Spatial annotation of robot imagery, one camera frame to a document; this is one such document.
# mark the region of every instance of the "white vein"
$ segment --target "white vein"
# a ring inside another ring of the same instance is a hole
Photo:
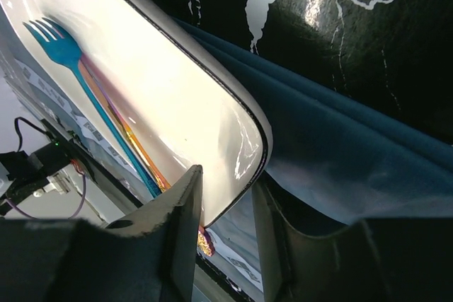
[[[388,75],[388,73],[387,73],[387,60],[385,59],[384,49],[381,50],[381,53],[382,53],[382,59],[384,60],[385,87],[386,87],[387,90],[389,91],[391,97],[395,100],[396,106],[398,107],[398,111],[401,111],[401,106],[400,106],[400,104],[399,104],[398,98],[395,96],[395,94],[393,93],[393,91],[390,89],[390,85],[389,85],[389,75]]]
[[[348,92],[348,87],[346,85],[346,77],[345,77],[345,73],[343,71],[343,65],[342,65],[342,62],[341,62],[341,53],[343,51],[343,44],[345,42],[345,21],[344,21],[344,18],[343,18],[343,8],[341,7],[341,5],[340,5],[340,3],[338,1],[339,0],[335,0],[335,4],[336,4],[337,9],[338,9],[338,18],[340,19],[341,26],[343,28],[343,34],[341,35],[341,41],[340,41],[340,48],[338,49],[338,66],[340,68],[341,76],[343,77],[345,90],[346,90],[346,92]],[[365,10],[372,11],[372,10],[374,10],[374,7],[377,4],[388,5],[388,4],[393,3],[395,0],[371,0],[368,4],[363,2],[363,1],[360,1],[360,0],[346,0],[346,1],[351,1],[354,5],[362,7]],[[335,37],[335,34],[337,32],[338,32],[338,27],[336,28],[336,30],[335,30],[335,32],[333,34],[332,41],[333,41],[333,39]]]
[[[199,26],[201,24],[201,2],[200,2],[200,0],[189,0],[187,5],[189,6],[189,11],[190,11],[190,14],[192,15],[192,18],[194,18],[193,7],[196,8],[197,26]]]
[[[268,20],[269,5],[275,0],[247,0],[246,17],[248,30],[253,38],[250,43],[250,51],[258,54],[257,44],[263,37],[263,29]]]

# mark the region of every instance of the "blue fabric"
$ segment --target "blue fabric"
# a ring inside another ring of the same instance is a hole
[[[266,170],[286,190],[343,223],[453,216],[451,146],[179,23],[262,107],[274,135]]]

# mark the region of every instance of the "fork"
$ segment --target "fork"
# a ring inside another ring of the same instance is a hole
[[[127,157],[131,160],[132,165],[138,172],[144,184],[147,186],[148,191],[150,191],[153,197],[157,197],[161,193],[161,190],[152,180],[148,172],[145,171],[143,165],[138,161],[134,153],[130,150],[129,146],[115,128],[115,125],[110,120],[102,105],[98,102],[95,95],[86,84],[79,69],[79,62],[83,52],[77,42],[65,29],[63,29],[62,26],[47,18],[43,18],[42,21],[36,20],[23,24],[38,41],[44,49],[44,52],[53,62],[65,66],[75,75],[77,81],[83,88],[91,103],[94,105],[96,111],[107,124],[109,130],[113,133],[113,136],[124,150]]]

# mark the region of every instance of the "purple wire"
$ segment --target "purple wire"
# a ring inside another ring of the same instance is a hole
[[[82,206],[84,205],[84,202],[85,202],[85,196],[86,196],[86,176],[85,175],[82,175],[82,182],[83,182],[83,186],[82,186],[81,201],[80,201],[80,204],[79,204],[79,207],[77,208],[77,210],[69,217],[70,219],[73,219],[75,216],[77,216],[79,214],[79,212],[82,210]],[[9,204],[9,206],[11,208],[16,210],[19,214],[21,214],[25,217],[28,217],[29,219],[39,219],[38,217],[33,217],[33,216],[27,214],[25,211],[23,211],[21,208],[19,208],[16,204],[14,204],[13,201],[11,201],[9,198],[6,198],[6,202]]]

